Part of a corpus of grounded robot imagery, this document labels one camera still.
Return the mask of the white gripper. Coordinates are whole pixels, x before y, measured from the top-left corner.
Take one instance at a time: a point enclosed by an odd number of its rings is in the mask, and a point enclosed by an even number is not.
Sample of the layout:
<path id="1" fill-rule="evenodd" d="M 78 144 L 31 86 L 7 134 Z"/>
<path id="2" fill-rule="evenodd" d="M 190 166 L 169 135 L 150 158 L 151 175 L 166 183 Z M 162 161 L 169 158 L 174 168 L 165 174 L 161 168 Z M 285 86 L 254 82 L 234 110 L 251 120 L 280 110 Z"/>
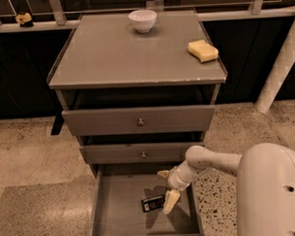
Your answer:
<path id="1" fill-rule="evenodd" d="M 180 192 L 187 189 L 189 185 L 200 176 L 205 175 L 208 168 L 195 168 L 191 166 L 188 161 L 176 165 L 172 170 L 161 170 L 157 175 L 163 179 L 167 179 L 167 184 L 171 188 L 165 196 L 163 205 L 163 214 L 168 215 L 171 213 L 180 198 Z"/>

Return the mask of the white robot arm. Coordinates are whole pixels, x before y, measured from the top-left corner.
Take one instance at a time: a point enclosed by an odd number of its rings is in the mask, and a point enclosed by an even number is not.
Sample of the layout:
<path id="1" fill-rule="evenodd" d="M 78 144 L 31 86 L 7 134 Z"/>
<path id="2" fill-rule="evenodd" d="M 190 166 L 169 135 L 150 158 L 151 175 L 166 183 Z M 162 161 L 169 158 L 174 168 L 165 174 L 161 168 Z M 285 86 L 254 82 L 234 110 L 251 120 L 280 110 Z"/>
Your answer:
<path id="1" fill-rule="evenodd" d="M 242 154 L 190 147 L 181 164 L 158 173 L 169 186 L 164 214 L 206 168 L 236 177 L 237 236 L 295 236 L 295 151 L 271 143 Z"/>

